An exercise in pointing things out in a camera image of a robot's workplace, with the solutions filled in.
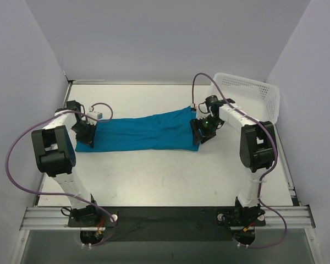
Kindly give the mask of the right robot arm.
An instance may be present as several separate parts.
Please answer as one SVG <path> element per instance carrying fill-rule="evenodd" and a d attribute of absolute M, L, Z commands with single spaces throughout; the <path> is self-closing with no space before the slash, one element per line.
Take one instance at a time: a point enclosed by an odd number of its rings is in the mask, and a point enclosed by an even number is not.
<path fill-rule="evenodd" d="M 224 124 L 240 133 L 239 158 L 245 167 L 246 179 L 236 197 L 233 213 L 224 216 L 236 224 L 264 220 L 265 211 L 259 198 L 265 174 L 277 160 L 276 137 L 273 124 L 249 117 L 232 99 L 218 99 L 212 95 L 205 99 L 205 117 L 190 121 L 192 143 L 204 144 L 214 138 Z"/>

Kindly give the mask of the teal t shirt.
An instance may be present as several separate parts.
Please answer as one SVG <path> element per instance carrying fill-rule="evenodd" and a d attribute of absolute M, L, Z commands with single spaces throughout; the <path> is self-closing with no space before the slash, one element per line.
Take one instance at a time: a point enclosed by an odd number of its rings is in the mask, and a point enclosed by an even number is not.
<path fill-rule="evenodd" d="M 190 121 L 196 113 L 190 107 L 142 118 L 114 119 L 97 125 L 94 147 L 76 143 L 76 152 L 137 150 L 185 150 L 196 152 Z"/>

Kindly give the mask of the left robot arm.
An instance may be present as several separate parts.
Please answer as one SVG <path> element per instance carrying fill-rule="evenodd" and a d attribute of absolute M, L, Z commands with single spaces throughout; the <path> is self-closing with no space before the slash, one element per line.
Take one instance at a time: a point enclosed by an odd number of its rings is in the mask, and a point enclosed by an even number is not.
<path fill-rule="evenodd" d="M 65 108 L 55 111 L 54 120 L 31 133 L 31 139 L 39 171 L 57 182 L 70 201 L 70 219 L 95 226 L 101 213 L 94 206 L 93 195 L 86 190 L 75 171 L 76 154 L 69 132 L 75 133 L 77 142 L 93 148 L 97 121 L 102 118 L 102 113 L 90 107 L 83 118 L 80 112 L 79 102 L 68 101 Z"/>

